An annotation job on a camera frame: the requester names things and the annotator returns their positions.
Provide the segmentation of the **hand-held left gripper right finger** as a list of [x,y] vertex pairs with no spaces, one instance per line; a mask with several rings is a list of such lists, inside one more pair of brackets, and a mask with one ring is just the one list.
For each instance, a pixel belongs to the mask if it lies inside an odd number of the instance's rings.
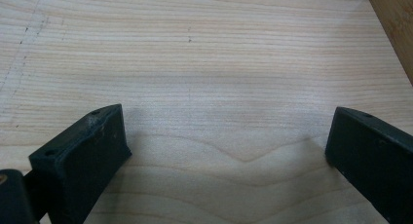
[[390,224],[413,224],[413,135],[338,107],[325,157]]

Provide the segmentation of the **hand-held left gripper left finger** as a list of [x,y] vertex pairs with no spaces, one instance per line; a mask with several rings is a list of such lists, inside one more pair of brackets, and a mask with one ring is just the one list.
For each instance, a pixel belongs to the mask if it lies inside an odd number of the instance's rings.
[[34,215],[83,224],[116,171],[131,156],[120,104],[82,117],[29,156]]

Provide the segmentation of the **brown wooden board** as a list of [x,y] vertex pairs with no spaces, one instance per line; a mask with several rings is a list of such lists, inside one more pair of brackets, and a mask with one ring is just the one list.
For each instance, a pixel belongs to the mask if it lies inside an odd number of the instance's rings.
[[413,0],[369,0],[413,86]]

